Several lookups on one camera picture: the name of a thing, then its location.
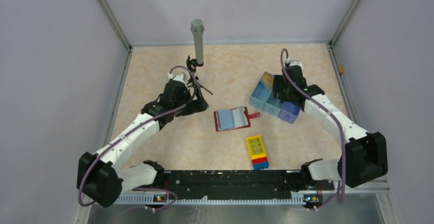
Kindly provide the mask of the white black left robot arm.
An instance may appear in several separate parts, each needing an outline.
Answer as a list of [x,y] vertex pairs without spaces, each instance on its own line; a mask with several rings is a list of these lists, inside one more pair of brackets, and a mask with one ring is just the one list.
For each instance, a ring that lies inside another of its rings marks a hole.
[[111,206],[121,193],[141,186],[160,189],[164,176],[157,163],[144,162],[125,168],[134,152],[150,137],[173,121],[174,117],[189,116],[208,108],[197,78],[184,81],[169,79],[163,93],[146,104],[133,122],[113,141],[95,153],[84,153],[78,163],[77,189],[79,204],[86,204],[82,195],[103,207]]

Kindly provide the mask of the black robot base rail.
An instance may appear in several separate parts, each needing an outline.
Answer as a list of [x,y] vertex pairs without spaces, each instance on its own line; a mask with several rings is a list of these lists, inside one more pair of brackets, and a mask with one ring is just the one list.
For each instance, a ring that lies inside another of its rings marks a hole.
[[299,170],[171,170],[159,172],[151,186],[172,191],[179,200],[280,200],[335,189],[327,180],[304,179]]

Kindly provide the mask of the red leather card holder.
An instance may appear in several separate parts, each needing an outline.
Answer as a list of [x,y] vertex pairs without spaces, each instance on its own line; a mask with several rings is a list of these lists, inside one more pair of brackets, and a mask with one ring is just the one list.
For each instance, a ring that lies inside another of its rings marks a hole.
[[213,112],[217,132],[243,129],[251,126],[252,119],[258,118],[259,112],[249,114],[247,107],[221,109]]

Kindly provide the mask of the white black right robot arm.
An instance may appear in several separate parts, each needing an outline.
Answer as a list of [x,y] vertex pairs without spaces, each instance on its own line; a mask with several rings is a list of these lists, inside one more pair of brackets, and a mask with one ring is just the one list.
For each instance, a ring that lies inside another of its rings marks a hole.
[[318,85],[307,85],[300,63],[284,64],[282,74],[274,77],[273,96],[310,115],[341,147],[338,159],[303,164],[300,183],[304,188],[314,189],[322,180],[340,181],[355,188],[388,173],[385,136],[360,127]]

